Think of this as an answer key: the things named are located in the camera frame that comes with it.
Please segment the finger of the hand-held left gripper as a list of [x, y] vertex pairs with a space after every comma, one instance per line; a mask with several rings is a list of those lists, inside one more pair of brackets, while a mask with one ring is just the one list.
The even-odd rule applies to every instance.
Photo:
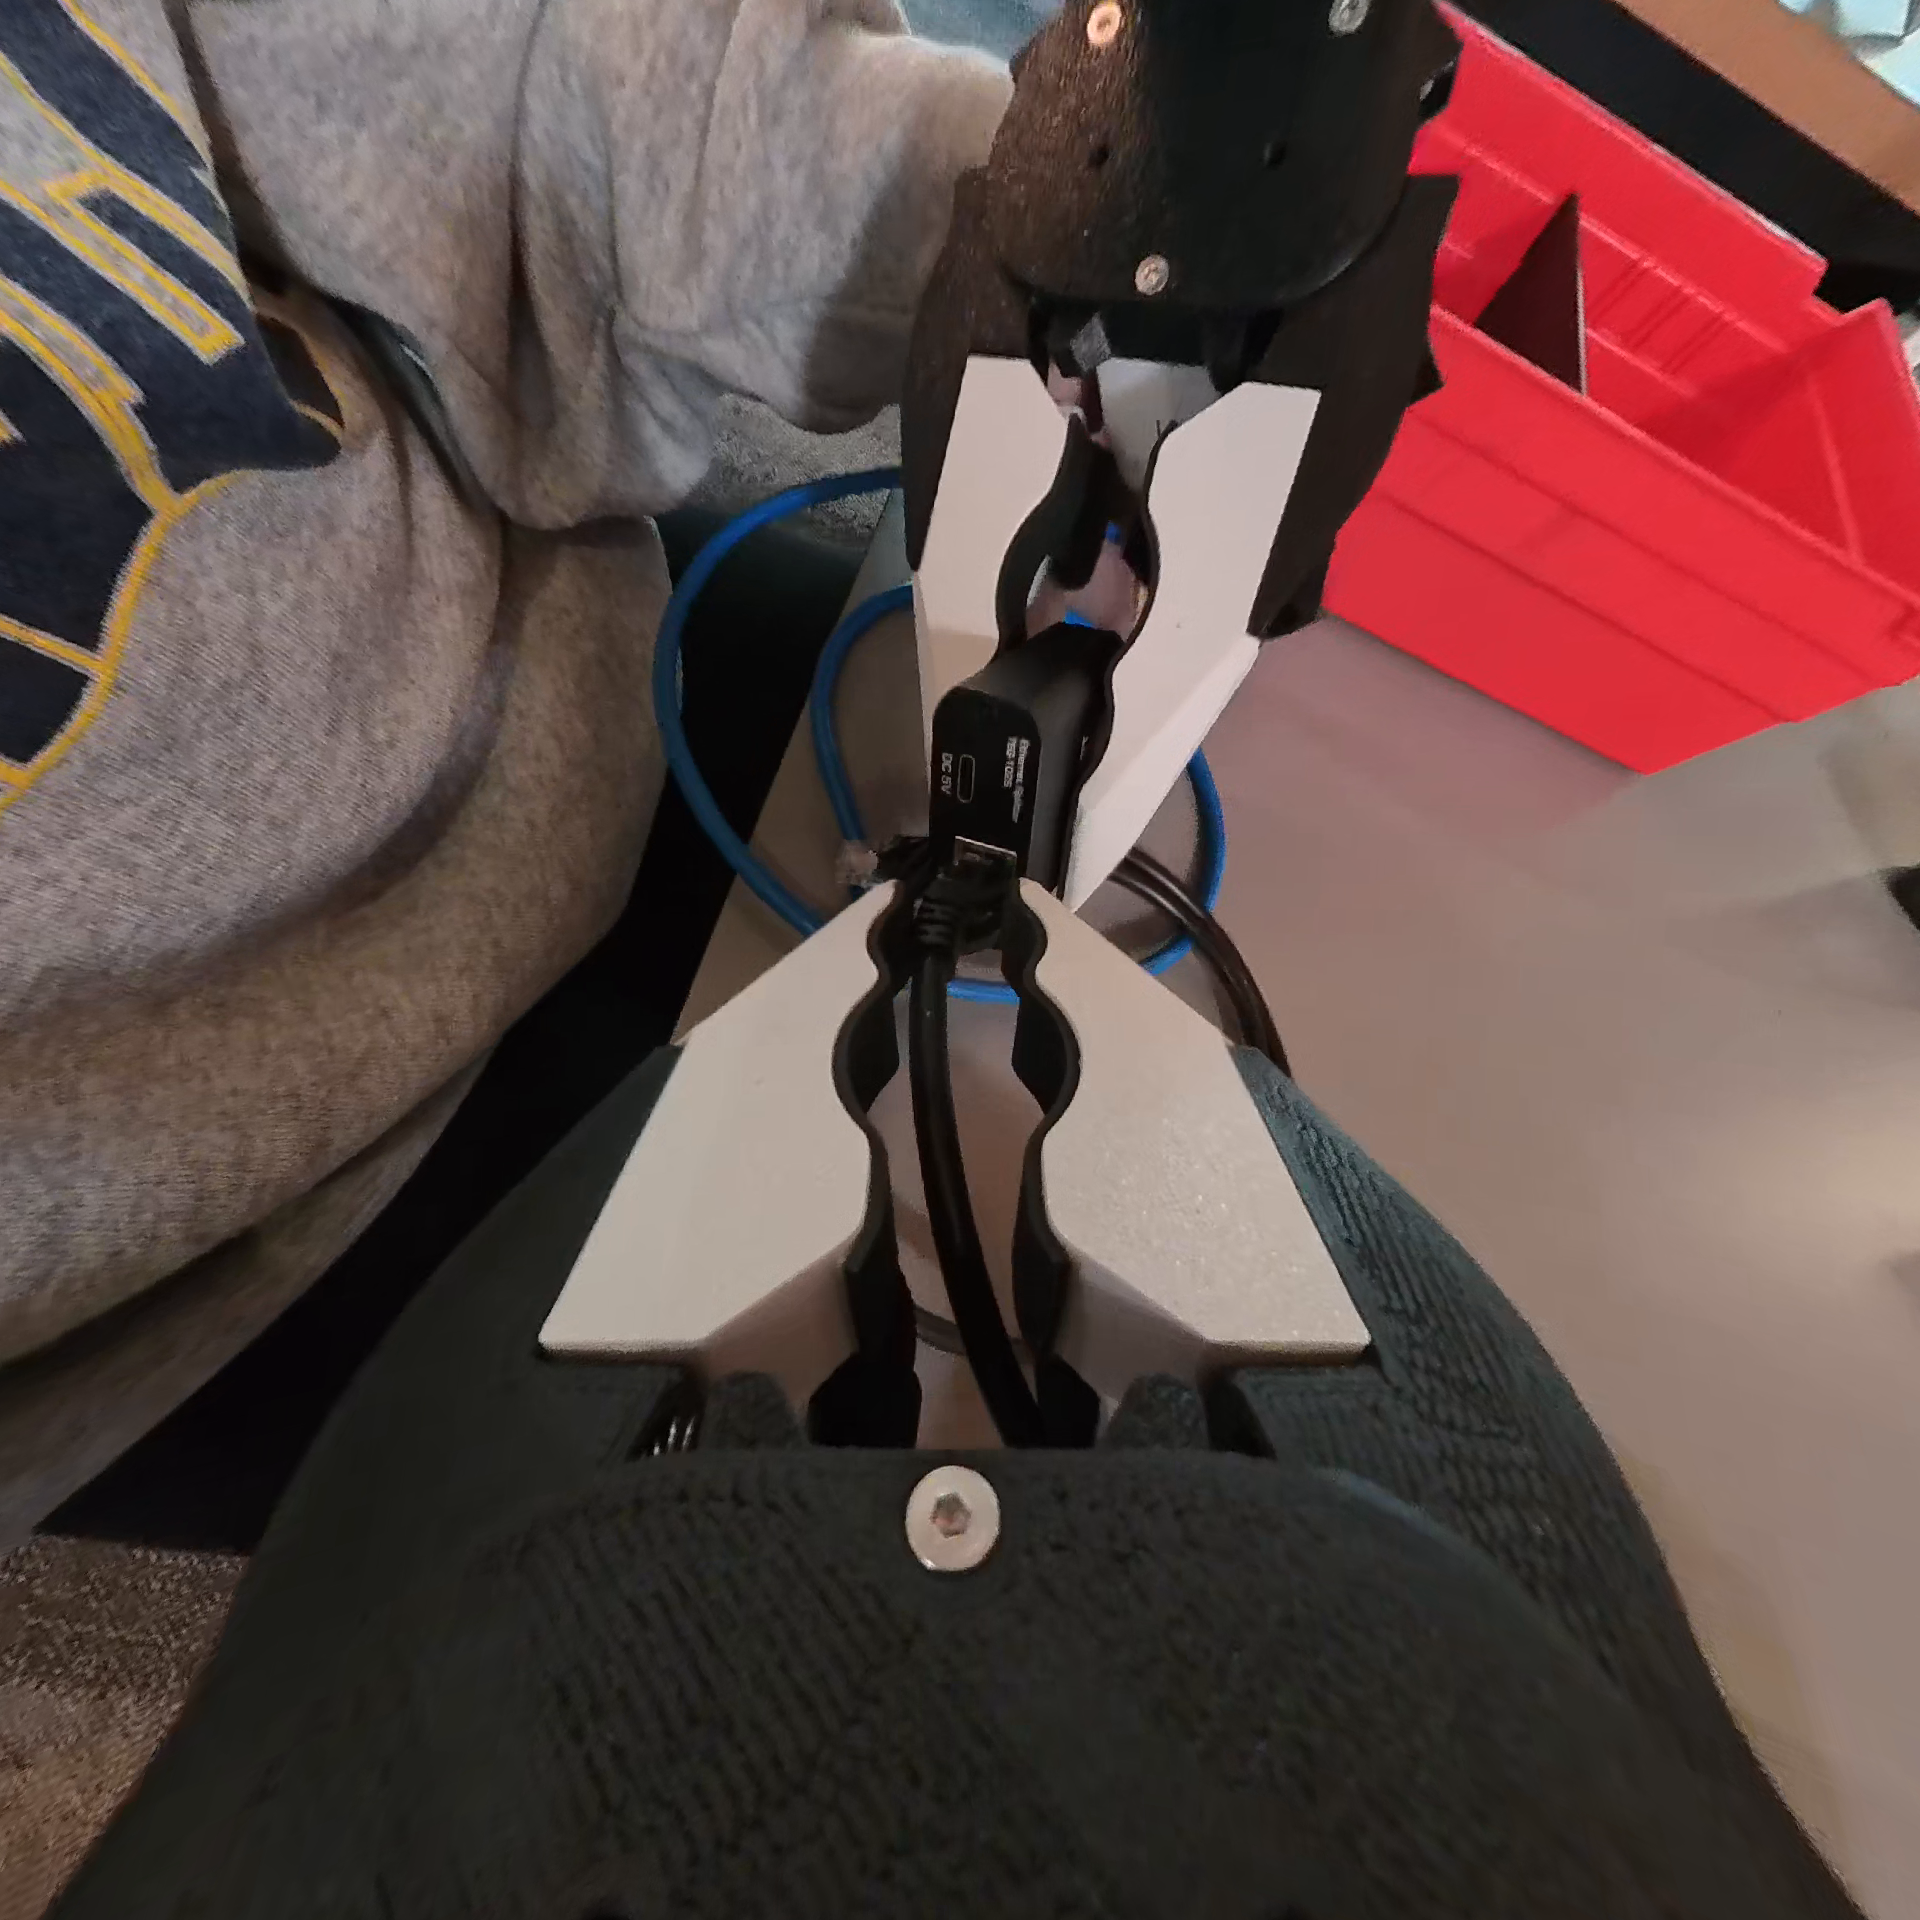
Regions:
[[1113, 670], [1106, 747], [1078, 792], [1066, 902], [1085, 903], [1258, 658], [1255, 601], [1322, 396], [1239, 384], [1177, 425], [1144, 492], [1157, 584]]
[[1025, 359], [971, 356], [918, 560], [918, 670], [958, 687], [1025, 637], [1042, 545], [1023, 530], [1054, 489], [1069, 416]]

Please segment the grey printed sweatshirt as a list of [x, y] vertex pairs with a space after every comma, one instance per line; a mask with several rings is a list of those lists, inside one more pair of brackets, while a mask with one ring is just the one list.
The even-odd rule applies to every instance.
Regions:
[[663, 511], [511, 511], [543, 6], [2, 2], [2, 1549], [634, 885]]

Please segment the red plastic bin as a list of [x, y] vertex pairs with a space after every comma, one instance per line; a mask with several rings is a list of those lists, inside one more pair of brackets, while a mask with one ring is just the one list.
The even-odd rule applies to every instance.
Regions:
[[1637, 774], [1918, 679], [1918, 388], [1885, 300], [1442, 6], [1440, 391], [1326, 612]]

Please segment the person's left forearm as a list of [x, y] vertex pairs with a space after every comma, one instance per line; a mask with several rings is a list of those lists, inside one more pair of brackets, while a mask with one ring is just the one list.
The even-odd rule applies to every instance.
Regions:
[[958, 181], [1013, 74], [890, 2], [547, 2], [515, 115], [511, 511], [696, 492], [736, 400], [806, 438], [902, 400]]

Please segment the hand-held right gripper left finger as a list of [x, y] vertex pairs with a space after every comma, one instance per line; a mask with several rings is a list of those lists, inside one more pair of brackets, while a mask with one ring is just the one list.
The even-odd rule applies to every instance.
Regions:
[[870, 1213], [871, 1148], [833, 1047], [880, 983], [890, 885], [704, 1014], [679, 1045], [540, 1347], [821, 1384], [853, 1353], [844, 1261]]

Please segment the black ethernet port adapter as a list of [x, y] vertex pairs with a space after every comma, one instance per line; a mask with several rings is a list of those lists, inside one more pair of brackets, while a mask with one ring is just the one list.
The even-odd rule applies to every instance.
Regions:
[[942, 695], [931, 852], [1003, 860], [1066, 893], [1085, 785], [1113, 731], [1119, 637], [1058, 620]]

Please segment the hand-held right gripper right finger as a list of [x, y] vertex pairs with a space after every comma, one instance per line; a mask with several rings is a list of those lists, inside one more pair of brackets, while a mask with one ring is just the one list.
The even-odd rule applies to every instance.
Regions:
[[1066, 1249], [1050, 1347], [1102, 1393], [1245, 1364], [1328, 1364], [1369, 1330], [1241, 1077], [1230, 1043], [1036, 880], [1031, 967], [1066, 1019], [1066, 1100], [1040, 1200]]

